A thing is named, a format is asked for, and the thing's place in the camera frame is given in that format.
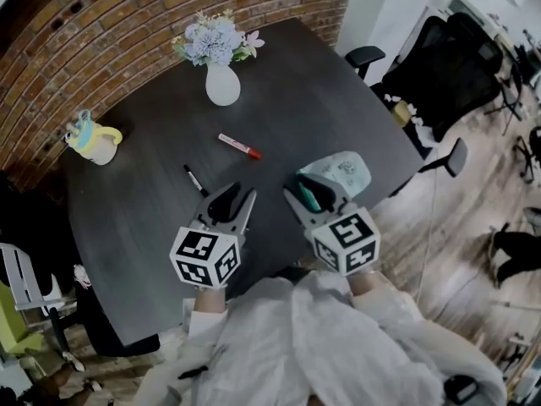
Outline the blue artificial flower bouquet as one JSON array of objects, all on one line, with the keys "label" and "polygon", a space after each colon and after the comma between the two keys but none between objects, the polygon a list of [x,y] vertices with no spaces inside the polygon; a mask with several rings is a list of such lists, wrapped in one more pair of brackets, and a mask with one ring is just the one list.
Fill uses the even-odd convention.
[{"label": "blue artificial flower bouquet", "polygon": [[232,10],[226,9],[212,15],[198,12],[195,21],[181,35],[172,38],[171,44],[182,60],[194,66],[228,66],[231,62],[256,58],[265,41],[257,30],[249,33],[239,30]]}]

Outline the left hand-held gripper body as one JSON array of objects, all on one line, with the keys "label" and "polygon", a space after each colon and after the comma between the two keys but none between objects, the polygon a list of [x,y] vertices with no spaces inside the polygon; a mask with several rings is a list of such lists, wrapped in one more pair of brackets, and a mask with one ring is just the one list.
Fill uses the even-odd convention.
[{"label": "left hand-held gripper body", "polygon": [[213,222],[195,217],[181,227],[169,257],[181,282],[200,288],[220,289],[240,267],[248,221]]}]

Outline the person's right forearm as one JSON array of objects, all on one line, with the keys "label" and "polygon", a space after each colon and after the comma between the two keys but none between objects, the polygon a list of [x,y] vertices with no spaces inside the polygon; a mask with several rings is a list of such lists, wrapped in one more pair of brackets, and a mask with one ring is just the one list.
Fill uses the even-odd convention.
[{"label": "person's right forearm", "polygon": [[359,272],[347,278],[353,306],[382,326],[423,321],[412,296],[396,288],[381,272]]}]

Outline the black mesh office chair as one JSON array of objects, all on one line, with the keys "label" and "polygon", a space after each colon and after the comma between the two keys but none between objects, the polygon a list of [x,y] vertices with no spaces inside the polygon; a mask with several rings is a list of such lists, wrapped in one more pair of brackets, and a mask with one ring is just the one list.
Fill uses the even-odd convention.
[{"label": "black mesh office chair", "polygon": [[413,105],[437,142],[468,113],[500,94],[503,53],[472,17],[431,16],[406,58],[371,90]]}]

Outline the teal pencil pouch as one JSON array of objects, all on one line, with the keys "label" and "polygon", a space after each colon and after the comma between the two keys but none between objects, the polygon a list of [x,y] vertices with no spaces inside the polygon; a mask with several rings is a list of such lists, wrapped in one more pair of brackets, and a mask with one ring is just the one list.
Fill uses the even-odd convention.
[{"label": "teal pencil pouch", "polygon": [[341,151],[321,158],[297,170],[297,175],[314,174],[342,186],[351,198],[371,183],[371,173],[363,158],[354,151]]}]

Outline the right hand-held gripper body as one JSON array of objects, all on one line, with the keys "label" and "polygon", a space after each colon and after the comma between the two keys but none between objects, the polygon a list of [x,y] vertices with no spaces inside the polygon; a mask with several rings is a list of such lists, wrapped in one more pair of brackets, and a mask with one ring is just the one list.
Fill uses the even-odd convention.
[{"label": "right hand-held gripper body", "polygon": [[380,231],[364,207],[312,228],[307,237],[314,255],[342,276],[360,272],[379,258]]}]

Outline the thin black pen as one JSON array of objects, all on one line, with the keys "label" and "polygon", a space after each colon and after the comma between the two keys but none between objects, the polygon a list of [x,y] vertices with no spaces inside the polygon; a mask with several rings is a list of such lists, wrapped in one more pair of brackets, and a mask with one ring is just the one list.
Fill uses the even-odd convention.
[{"label": "thin black pen", "polygon": [[207,197],[209,195],[208,190],[200,183],[200,181],[196,178],[194,173],[192,172],[191,168],[187,165],[183,165],[183,169],[186,172],[186,174],[189,176],[191,182],[195,186],[195,188],[202,194],[203,197]]}]

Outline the yellow handled cup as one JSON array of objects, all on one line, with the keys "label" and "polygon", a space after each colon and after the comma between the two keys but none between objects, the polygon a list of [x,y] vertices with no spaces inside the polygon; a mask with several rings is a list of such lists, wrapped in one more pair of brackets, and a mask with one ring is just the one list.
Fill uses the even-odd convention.
[{"label": "yellow handled cup", "polygon": [[78,113],[75,123],[67,124],[64,141],[83,158],[103,166],[115,157],[123,135],[118,129],[95,122],[90,110],[84,109]]}]

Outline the black pocket device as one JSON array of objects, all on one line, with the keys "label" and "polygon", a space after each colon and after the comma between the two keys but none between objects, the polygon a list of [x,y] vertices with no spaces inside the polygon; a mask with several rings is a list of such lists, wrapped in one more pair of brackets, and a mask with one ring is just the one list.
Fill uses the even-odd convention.
[{"label": "black pocket device", "polygon": [[478,382],[467,375],[454,375],[444,382],[443,387],[446,399],[456,406],[463,406],[479,391]]}]

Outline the red-capped white marker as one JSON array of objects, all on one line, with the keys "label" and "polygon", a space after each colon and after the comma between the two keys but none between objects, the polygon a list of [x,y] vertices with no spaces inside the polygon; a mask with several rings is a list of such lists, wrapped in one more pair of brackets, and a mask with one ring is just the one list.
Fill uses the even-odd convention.
[{"label": "red-capped white marker", "polygon": [[231,137],[229,137],[229,136],[227,136],[227,135],[225,135],[223,133],[220,133],[218,135],[218,140],[220,140],[223,143],[225,143],[225,144],[227,144],[227,145],[229,145],[229,146],[231,146],[231,147],[245,153],[246,155],[252,157],[253,159],[260,160],[262,158],[261,154],[257,150],[255,150],[255,149],[253,149],[253,148],[251,148],[251,147],[249,147],[249,146],[247,146],[247,145],[245,145],[245,144],[243,144],[243,143],[241,143],[241,142],[239,142],[239,141],[237,141],[237,140],[235,140],[235,139],[233,139],[233,138],[231,138]]}]

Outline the small black office chair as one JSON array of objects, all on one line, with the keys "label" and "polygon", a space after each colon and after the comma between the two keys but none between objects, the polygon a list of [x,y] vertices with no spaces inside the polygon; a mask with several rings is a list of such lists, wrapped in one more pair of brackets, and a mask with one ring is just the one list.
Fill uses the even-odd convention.
[{"label": "small black office chair", "polygon": [[541,167],[541,125],[534,127],[525,140],[521,135],[516,137],[512,147],[514,156],[520,154],[524,161],[524,168],[519,173],[526,184],[534,180],[533,165],[536,162]]}]

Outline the lime green box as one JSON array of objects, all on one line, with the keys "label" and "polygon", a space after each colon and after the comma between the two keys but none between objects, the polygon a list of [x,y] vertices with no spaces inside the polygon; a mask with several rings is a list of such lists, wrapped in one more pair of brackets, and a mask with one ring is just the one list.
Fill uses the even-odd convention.
[{"label": "lime green box", "polygon": [[42,351],[44,337],[39,332],[29,332],[21,313],[15,309],[14,297],[9,287],[0,282],[0,344],[12,355],[24,355],[28,350]]}]

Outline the person's white jacket torso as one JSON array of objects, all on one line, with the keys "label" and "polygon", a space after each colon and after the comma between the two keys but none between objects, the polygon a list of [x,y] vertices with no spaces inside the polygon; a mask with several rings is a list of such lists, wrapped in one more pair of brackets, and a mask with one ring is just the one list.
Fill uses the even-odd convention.
[{"label": "person's white jacket torso", "polygon": [[347,277],[295,269],[227,310],[216,344],[187,335],[175,360],[146,373],[134,406],[456,406],[443,387],[454,375],[479,384],[463,406],[506,405],[502,373],[477,346],[425,317],[378,324],[353,306]]}]

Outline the white metal rack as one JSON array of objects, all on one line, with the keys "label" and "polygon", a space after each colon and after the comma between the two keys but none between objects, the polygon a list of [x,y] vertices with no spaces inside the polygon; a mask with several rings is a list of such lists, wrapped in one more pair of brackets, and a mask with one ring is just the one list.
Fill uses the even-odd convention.
[{"label": "white metal rack", "polygon": [[47,269],[36,273],[30,257],[23,250],[0,243],[0,254],[16,310],[41,308],[44,315],[48,315],[51,308],[58,310],[68,303],[56,277]]}]

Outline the white ceramic vase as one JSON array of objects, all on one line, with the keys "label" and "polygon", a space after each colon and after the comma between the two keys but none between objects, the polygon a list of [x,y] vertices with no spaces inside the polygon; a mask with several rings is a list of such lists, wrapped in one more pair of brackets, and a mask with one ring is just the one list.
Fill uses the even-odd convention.
[{"label": "white ceramic vase", "polygon": [[211,102],[226,107],[240,97],[241,85],[238,76],[229,66],[208,63],[205,90]]}]

